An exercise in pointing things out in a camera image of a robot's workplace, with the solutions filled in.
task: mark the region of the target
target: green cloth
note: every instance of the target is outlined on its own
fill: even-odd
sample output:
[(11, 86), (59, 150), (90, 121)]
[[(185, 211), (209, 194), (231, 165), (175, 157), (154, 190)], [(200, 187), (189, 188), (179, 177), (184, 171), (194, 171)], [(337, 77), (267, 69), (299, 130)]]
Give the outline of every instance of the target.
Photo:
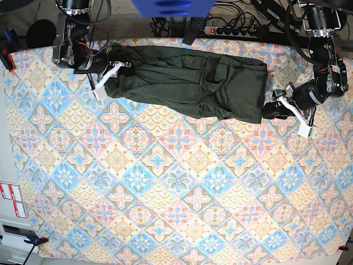
[(261, 123), (268, 72), (259, 60), (159, 46), (116, 46), (113, 52), (114, 60), (136, 69), (107, 81), (112, 98), (165, 105), (193, 118)]

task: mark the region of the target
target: black cable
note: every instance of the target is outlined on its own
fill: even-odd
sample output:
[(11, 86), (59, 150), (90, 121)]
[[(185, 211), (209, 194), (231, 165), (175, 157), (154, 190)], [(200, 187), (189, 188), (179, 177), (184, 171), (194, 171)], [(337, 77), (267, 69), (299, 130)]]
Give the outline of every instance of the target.
[(26, 257), (25, 261), (23, 262), (23, 265), (25, 265), (25, 264), (26, 264), (26, 262), (27, 262), (27, 260), (28, 260), (29, 256), (31, 256), (32, 251), (33, 251), (33, 249), (34, 249), (34, 248), (35, 248), (35, 245), (33, 245), (33, 247), (32, 247), (32, 249), (31, 249), (31, 251), (28, 253), (28, 255), (27, 255), (27, 257)]
[(292, 16), (293, 16), (294, 20), (295, 20), (296, 22), (301, 22), (301, 21), (303, 21), (303, 19), (305, 18), (305, 16), (306, 16), (307, 13), (308, 13), (308, 10), (307, 10), (306, 8), (304, 8), (304, 14), (303, 14), (301, 17), (297, 17), (296, 12), (295, 12), (295, 10), (294, 10), (294, 4), (293, 4), (293, 2), (291, 2), (291, 0), (287, 0), (287, 2), (288, 2), (288, 7), (290, 8), (290, 10), (291, 10), (291, 12), (292, 12)]
[[(100, 15), (101, 9), (103, 8), (103, 2), (104, 2), (104, 0), (101, 0), (101, 1), (100, 1), (100, 6), (99, 6), (99, 9), (98, 9), (97, 16), (95, 17), (95, 21), (97, 21), (97, 20), (98, 20), (98, 18), (99, 18), (99, 15)], [(92, 34), (91, 34), (91, 36), (90, 36), (90, 40), (89, 40), (89, 46), (91, 46), (91, 45), (92, 45), (91, 49), (93, 48), (93, 43), (92, 43), (92, 40), (93, 40), (94, 30), (95, 30), (95, 27), (93, 27)]]
[(278, 0), (279, 4), (281, 5), (281, 7), (283, 7), (283, 9), (286, 9), (285, 6), (282, 4), (281, 0)]
[(149, 26), (151, 27), (155, 38), (170, 37), (171, 28), (170, 26), (165, 28), (166, 23), (167, 20), (165, 18), (152, 18), (152, 22), (149, 24)]
[(316, 112), (316, 107), (314, 107), (314, 111), (311, 114), (310, 121), (309, 121), (309, 126), (313, 126), (313, 124), (314, 124), (315, 112)]
[(64, 9), (61, 8), (61, 6), (59, 5), (59, 2), (58, 0), (55, 0), (55, 3), (58, 7), (58, 9), (67, 17), (70, 18), (70, 20), (74, 21), (75, 23), (78, 23), (78, 24), (82, 24), (82, 25), (96, 25), (96, 24), (99, 24), (99, 23), (102, 23), (106, 20), (108, 20), (111, 16), (111, 3), (110, 3), (110, 0), (105, 0), (106, 1), (106, 16), (105, 18), (101, 19), (101, 20), (97, 20), (97, 21), (94, 21), (94, 22), (85, 22), (85, 21), (81, 21), (77, 18), (75, 18), (74, 16), (71, 16), (69, 14), (67, 14), (65, 12)]
[(92, 74), (91, 74), (91, 73), (88, 73), (88, 74), (87, 74), (87, 77), (88, 77), (88, 81), (89, 81), (90, 88), (91, 88), (92, 90), (95, 90), (95, 84), (94, 84), (94, 81), (93, 81)]
[(41, 2), (39, 2), (38, 7), (37, 7), (37, 11), (35, 12), (35, 15), (34, 15), (34, 22), (36, 22), (37, 19), (38, 19), (38, 12), (39, 12), (39, 8), (40, 8), (40, 4), (41, 4)]
[(348, 19), (347, 19), (347, 26), (348, 26), (348, 39), (347, 40), (350, 40), (350, 38), (351, 38), (351, 26), (349, 25)]
[(296, 41), (294, 40), (292, 34), (291, 34), (291, 28), (290, 28), (290, 15), (291, 15), (291, 9), (290, 7), (288, 6), (287, 7), (287, 12), (286, 12), (286, 33), (287, 33), (287, 37), (288, 37), (288, 40), (289, 42), (291, 43), (291, 45), (293, 46), (293, 48), (297, 51), (297, 53), (299, 53), (300, 56), (303, 57), (304, 60), (312, 63), (313, 65), (315, 66), (318, 66), (318, 67), (325, 67), (325, 65), (322, 63), (322, 62), (319, 62), (315, 59), (312, 59), (310, 57), (308, 57), (304, 52), (303, 50), (300, 48), (300, 46), (296, 43)]
[[(244, 12), (240, 6), (234, 4), (235, 2), (224, 2), (224, 1), (217, 1), (216, 4), (214, 6), (216, 7), (233, 7), (235, 8), (238, 12), (239, 12), (239, 15), (242, 15), (242, 14), (250, 14), (252, 17), (254, 17), (256, 19), (256, 21), (261, 25), (261, 23), (259, 22), (259, 20), (256, 18), (256, 16), (253, 14), (253, 13), (250, 13), (250, 12)], [(267, 17), (261, 15), (259, 13), (260, 16), (262, 16), (263, 18), (265, 18), (266, 20), (269, 20)]]
[[(23, 265), (25, 265), (25, 264), (27, 263), (27, 260), (28, 260), (29, 256), (31, 256), (32, 251), (33, 251), (34, 248), (35, 248), (35, 245), (33, 245), (31, 251), (28, 253), (28, 255), (27, 255), (25, 261), (23, 262)], [(0, 262), (0, 264), (1, 264), (1, 265), (19, 265), (18, 263), (2, 263), (2, 262)]]
[(230, 20), (223, 28), (230, 26), (232, 24), (232, 22), (236, 20), (237, 22), (234, 24), (234, 26), (235, 26), (238, 23), (240, 16), (242, 16), (244, 14), (244, 11), (240, 7), (238, 7), (236, 4), (215, 4), (214, 6), (216, 6), (216, 7), (233, 7), (239, 12), (239, 16)]
[(210, 21), (210, 20), (213, 20), (213, 19), (219, 19), (221, 21), (223, 21), (225, 24), (227, 24), (228, 22), (222, 18), (222, 17), (212, 17), (212, 18), (207, 18), (206, 21)]
[(102, 29), (101, 27), (98, 27), (98, 26), (94, 26), (94, 27), (97, 27), (97, 29), (103, 31), (105, 33), (105, 36), (106, 36), (106, 42), (105, 44), (98, 50), (98, 52), (96, 52), (95, 54), (89, 54), (88, 56), (89, 57), (96, 57), (96, 55), (100, 54), (108, 45), (108, 42), (109, 42), (109, 33), (108, 31)]
[[(241, 9), (241, 7), (240, 6), (238, 6), (237, 4), (235, 4), (235, 3), (238, 3), (238, 2), (242, 2), (242, 3), (245, 3), (243, 0), (240, 0), (240, 1), (236, 1), (236, 2), (224, 2), (224, 1), (217, 1), (218, 3), (230, 3), (230, 4), (232, 4), (232, 5), (234, 5), (234, 6), (236, 6), (237, 8), (239, 8), (240, 10), (242, 10)], [(255, 10), (256, 10), (256, 12), (262, 17), (262, 18), (264, 18), (264, 19), (266, 19), (266, 20), (269, 20), (267, 17), (265, 17), (264, 15), (262, 15), (256, 8), (255, 8)]]
[(239, 0), (239, 1), (231, 2), (231, 3), (239, 3), (239, 2), (242, 2), (243, 4), (246, 4), (247, 6), (252, 4), (252, 3), (247, 3), (244, 0)]

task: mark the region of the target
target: white paper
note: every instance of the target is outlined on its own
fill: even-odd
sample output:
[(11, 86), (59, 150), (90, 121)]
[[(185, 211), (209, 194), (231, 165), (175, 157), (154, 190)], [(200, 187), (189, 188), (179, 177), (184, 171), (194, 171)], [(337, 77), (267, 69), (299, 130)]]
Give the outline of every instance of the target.
[(2, 186), (2, 189), (4, 191), (5, 198), (9, 199), (9, 200), (12, 200), (11, 192), (10, 192), (8, 184), (1, 184), (1, 186)]
[(26, 218), (26, 213), (24, 212), (23, 204), (16, 202), (18, 217)]
[(22, 202), (21, 194), (20, 194), (20, 190), (19, 190), (18, 186), (11, 185), (11, 188), (13, 191), (13, 195), (15, 196), (15, 200), (18, 202)]

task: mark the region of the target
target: tile pattern fabric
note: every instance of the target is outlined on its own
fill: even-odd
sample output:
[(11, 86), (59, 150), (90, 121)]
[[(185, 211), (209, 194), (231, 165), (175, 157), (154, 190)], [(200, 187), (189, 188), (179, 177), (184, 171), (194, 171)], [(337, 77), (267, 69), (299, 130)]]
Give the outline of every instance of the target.
[[(180, 39), (123, 45), (184, 47)], [(196, 40), (195, 50), (268, 64), (266, 100), (312, 77), (284, 46)], [(110, 264), (268, 264), (333, 255), (353, 228), (353, 89), (294, 118), (196, 120), (120, 98), (97, 102), (52, 48), (4, 71), (13, 156), (41, 257)], [(345, 60), (351, 82), (353, 62)]]

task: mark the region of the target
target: power strip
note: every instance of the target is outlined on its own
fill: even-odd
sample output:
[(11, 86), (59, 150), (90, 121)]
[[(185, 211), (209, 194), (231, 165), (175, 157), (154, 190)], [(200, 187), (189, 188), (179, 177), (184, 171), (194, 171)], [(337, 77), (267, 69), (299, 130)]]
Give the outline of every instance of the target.
[(253, 29), (249, 29), (247, 32), (245, 32), (246, 30), (247, 29), (241, 29), (238, 27), (232, 29), (230, 26), (226, 28), (222, 26), (205, 26), (204, 33), (208, 36), (241, 36), (244, 38), (257, 39)]

